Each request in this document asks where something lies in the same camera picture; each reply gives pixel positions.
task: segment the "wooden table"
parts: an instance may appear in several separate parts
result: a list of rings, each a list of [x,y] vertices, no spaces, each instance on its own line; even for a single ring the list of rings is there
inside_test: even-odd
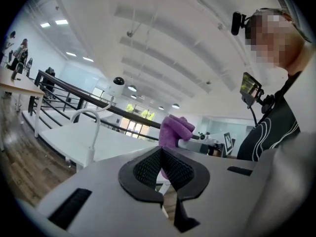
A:
[[[39,118],[40,118],[40,108],[45,95],[34,83],[30,81],[25,75],[17,74],[15,80],[11,79],[12,70],[0,67],[0,97],[3,95],[3,91],[8,91],[12,93],[18,93],[20,99],[20,94],[35,96],[39,98],[37,109],[36,109],[36,119],[34,135],[37,138],[39,135]],[[19,100],[17,103],[17,111],[19,110]],[[0,150],[3,151],[3,141],[0,133]]]

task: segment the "wooden floor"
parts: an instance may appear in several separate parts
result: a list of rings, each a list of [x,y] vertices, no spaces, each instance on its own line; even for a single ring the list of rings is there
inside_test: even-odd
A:
[[[76,167],[68,168],[65,159],[49,148],[16,112],[17,94],[0,99],[0,123],[4,152],[0,152],[2,173],[17,198],[35,206],[58,184],[75,174]],[[27,110],[28,96],[21,96],[21,110]],[[169,219],[174,220],[176,192],[171,187],[164,196],[164,207]]]

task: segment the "black slot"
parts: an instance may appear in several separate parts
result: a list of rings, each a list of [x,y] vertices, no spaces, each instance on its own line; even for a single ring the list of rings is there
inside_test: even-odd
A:
[[[227,170],[231,171],[231,172],[235,172],[241,175],[245,175],[245,176],[250,176],[252,173],[251,169],[246,169],[246,168],[239,168],[236,166],[230,166]]]
[[[49,220],[62,229],[67,229],[92,191],[76,189],[69,198],[49,217]]]

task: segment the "metal railing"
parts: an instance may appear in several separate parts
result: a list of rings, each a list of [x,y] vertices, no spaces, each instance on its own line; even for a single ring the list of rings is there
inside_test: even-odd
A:
[[[48,79],[50,82],[54,83],[54,85],[50,85],[50,84],[41,82],[42,78]],[[62,126],[62,124],[47,112],[47,108],[53,109],[58,114],[62,115],[66,119],[70,120],[71,117],[67,116],[67,114],[65,113],[66,109],[79,110],[79,109],[84,108],[87,105],[87,103],[91,103],[91,104],[95,105],[96,107],[100,107],[100,108],[104,108],[108,105],[108,103],[104,102],[104,101],[108,101],[107,99],[103,99],[103,98],[96,96],[99,99],[102,99],[104,101],[98,100],[98,99],[92,97],[95,95],[91,94],[90,92],[79,89],[79,88],[77,88],[71,84],[68,84],[62,80],[59,80],[59,79],[57,79],[57,78],[55,78],[55,77],[53,77],[53,76],[51,76],[43,71],[39,71],[39,73],[34,81],[34,84],[36,86],[40,86],[41,90],[43,90],[43,92],[45,93],[45,97],[43,98],[43,105],[41,106],[40,110],[59,126]],[[58,94],[56,92],[57,90],[61,90],[61,91],[66,92],[67,96]],[[69,99],[76,99],[78,102],[69,103],[69,102],[67,102],[67,100],[69,100]],[[36,98],[30,97],[28,112],[30,113],[31,116],[33,115],[33,113],[36,113],[36,111],[34,110],[34,106],[37,106]],[[126,112],[125,110],[119,109],[116,106],[111,105],[110,108],[108,108],[107,110],[114,113],[114,114],[120,115],[126,119],[130,119],[131,121],[160,129],[159,123],[145,119],[145,118],[140,117],[138,115]],[[86,115],[89,118],[96,120],[96,117],[94,117],[88,113],[83,113],[80,115]],[[74,120],[75,123],[78,122],[80,115],[78,115],[75,118],[75,120]],[[52,126],[49,125],[41,116],[39,118],[48,128],[52,129]],[[135,131],[130,131],[126,128],[120,127],[117,124],[107,122],[106,120],[103,120],[103,119],[101,119],[101,123],[108,125],[108,126],[111,126],[113,129],[114,128],[119,129],[120,131],[129,132],[131,134],[142,136],[142,137],[150,139],[150,140],[156,140],[156,141],[158,140],[158,138],[151,137],[151,136],[148,136],[145,134],[141,134],[141,133],[138,133]]]

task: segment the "black shirt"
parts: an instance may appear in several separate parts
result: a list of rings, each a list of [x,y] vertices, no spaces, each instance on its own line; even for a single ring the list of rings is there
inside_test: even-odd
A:
[[[252,129],[245,138],[240,146],[237,159],[258,161],[262,151],[276,148],[300,132],[298,123],[284,98],[284,94],[299,74],[300,72],[289,76],[282,89],[275,93],[274,107],[264,114],[259,125]]]

